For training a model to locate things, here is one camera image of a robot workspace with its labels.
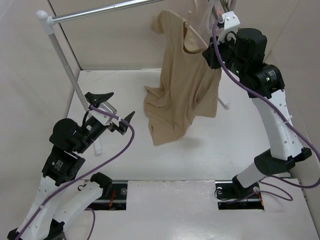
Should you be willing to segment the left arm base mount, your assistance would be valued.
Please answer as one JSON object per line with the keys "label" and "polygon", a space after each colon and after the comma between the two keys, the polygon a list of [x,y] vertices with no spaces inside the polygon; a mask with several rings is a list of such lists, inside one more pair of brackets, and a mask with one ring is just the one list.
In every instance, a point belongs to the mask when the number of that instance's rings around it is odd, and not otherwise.
{"label": "left arm base mount", "polygon": [[114,180],[108,195],[105,193],[89,204],[95,211],[125,211],[127,208],[128,181]]}

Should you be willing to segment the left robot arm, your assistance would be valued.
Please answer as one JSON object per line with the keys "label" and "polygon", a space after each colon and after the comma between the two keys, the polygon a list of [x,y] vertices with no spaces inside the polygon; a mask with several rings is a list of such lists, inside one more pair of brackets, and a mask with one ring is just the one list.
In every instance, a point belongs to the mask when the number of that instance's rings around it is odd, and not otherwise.
{"label": "left robot arm", "polygon": [[[121,135],[127,130],[134,132],[130,121],[135,113],[131,112],[125,118],[117,116],[117,110],[108,102],[113,95],[113,92],[86,93],[84,97],[89,109],[82,124],[63,118],[54,125],[49,138],[53,147],[43,166],[37,195],[24,222],[8,233],[9,240],[64,240],[65,232],[82,211],[98,198],[104,199],[111,194],[112,179],[98,171],[104,163],[83,176],[77,174],[85,163],[81,154],[106,130]],[[60,207],[67,188],[86,176],[91,178],[84,188]]]}

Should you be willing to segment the wooden clothes hanger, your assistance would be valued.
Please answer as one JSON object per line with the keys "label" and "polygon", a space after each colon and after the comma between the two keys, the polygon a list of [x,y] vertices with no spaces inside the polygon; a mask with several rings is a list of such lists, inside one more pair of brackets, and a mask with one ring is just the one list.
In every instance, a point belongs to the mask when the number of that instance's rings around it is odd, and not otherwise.
{"label": "wooden clothes hanger", "polygon": [[201,37],[201,35],[192,27],[192,21],[194,20],[194,18],[197,16],[198,14],[198,11],[199,11],[199,6],[198,6],[198,2],[197,0],[192,0],[192,10],[188,10],[187,11],[187,22],[186,22],[186,27],[188,29],[189,32],[191,32],[195,38],[197,40],[199,40],[199,43],[200,43],[200,46],[202,48],[207,48],[208,45],[207,43],[205,42],[205,40]]}

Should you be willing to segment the beige t shirt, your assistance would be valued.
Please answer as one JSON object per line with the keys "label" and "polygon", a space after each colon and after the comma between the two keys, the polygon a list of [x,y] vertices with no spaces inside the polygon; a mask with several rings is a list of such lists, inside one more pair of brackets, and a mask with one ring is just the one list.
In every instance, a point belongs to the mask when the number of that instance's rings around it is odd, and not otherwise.
{"label": "beige t shirt", "polygon": [[221,69],[211,69],[185,18],[162,10],[151,29],[165,36],[159,87],[146,86],[143,103],[154,146],[182,138],[195,117],[215,118]]}

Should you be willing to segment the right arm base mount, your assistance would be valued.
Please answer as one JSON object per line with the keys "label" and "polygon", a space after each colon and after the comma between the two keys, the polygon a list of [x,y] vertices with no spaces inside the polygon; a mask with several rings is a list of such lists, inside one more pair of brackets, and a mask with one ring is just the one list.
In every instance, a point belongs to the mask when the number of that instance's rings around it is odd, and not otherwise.
{"label": "right arm base mount", "polygon": [[217,180],[214,195],[219,210],[264,210],[259,184],[239,189],[231,180]]}

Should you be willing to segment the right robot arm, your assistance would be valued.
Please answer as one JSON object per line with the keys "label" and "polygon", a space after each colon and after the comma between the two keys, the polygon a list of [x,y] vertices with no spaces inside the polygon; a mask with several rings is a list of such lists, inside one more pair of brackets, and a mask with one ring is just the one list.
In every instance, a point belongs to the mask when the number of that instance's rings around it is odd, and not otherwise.
{"label": "right robot arm", "polygon": [[302,137],[293,131],[280,70],[264,62],[266,45],[267,37],[260,30],[241,28],[229,31],[222,41],[213,34],[202,53],[210,68],[222,68],[228,76],[238,77],[236,83],[257,108],[270,145],[233,177],[231,191],[237,197],[243,197],[263,178],[288,172],[312,156],[311,149],[301,144]]}

